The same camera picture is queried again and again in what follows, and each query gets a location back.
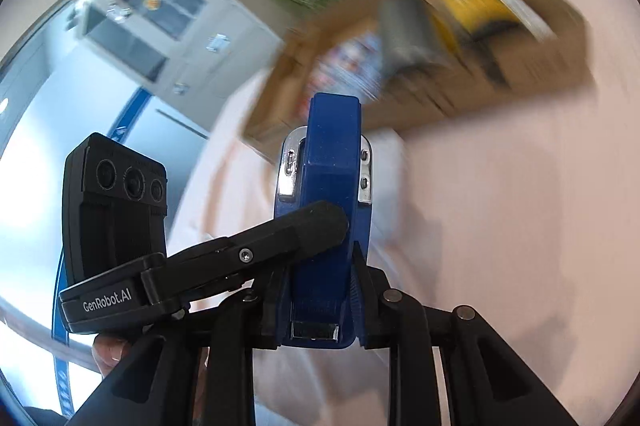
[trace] human hand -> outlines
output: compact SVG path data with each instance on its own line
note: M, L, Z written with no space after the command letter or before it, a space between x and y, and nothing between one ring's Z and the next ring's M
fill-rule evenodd
M124 358L131 350L131 345L116 336L98 334L95 336L91 353L94 356L95 364L103 377L106 377L111 370ZM207 356L208 348L204 348L200 353L198 363L198 381L196 383L196 396L193 405L193 418L197 419L202 415L204 408L204 390L207 380Z

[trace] blue tape dispenser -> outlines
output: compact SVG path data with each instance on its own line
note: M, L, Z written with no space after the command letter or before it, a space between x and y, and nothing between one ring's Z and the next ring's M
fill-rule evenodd
M346 348L356 338L360 316L351 258L356 242L365 259L369 249L371 166L360 101L316 93L307 126L284 141L274 216L326 200L344 210L350 226L340 246L289 270L279 316L286 322L279 327L283 345Z

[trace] white cabinet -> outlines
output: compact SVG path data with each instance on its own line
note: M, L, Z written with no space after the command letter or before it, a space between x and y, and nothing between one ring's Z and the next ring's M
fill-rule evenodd
M79 0L79 37L204 128L280 38L237 0Z

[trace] cabinet handle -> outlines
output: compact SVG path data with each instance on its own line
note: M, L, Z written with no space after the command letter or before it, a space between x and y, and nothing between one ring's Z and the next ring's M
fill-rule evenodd
M226 48L230 42L231 40L224 34L216 34L214 37L209 38L206 49L217 54L220 50Z
M124 23L130 15L131 9L129 7L121 7L117 3L112 3L107 9L107 17L118 25Z
M190 88L191 86L189 86L188 84L185 84L183 82L176 82L174 84L174 93L176 95L184 95L189 91Z

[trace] cardboard box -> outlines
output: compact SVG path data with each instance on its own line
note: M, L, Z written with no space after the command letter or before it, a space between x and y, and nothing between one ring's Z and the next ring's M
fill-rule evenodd
M316 60L336 44L376 30L381 0L342 0L302 28L293 30L246 122L243 138L277 161L284 138L306 123L298 105ZM495 36L489 46L508 88L490 82L475 58L457 64L409 91L390 82L382 98L362 107L363 131L402 131L489 106L577 86L591 78L586 63L584 19L564 0L524 0L552 29L555 38L536 41L524 30Z

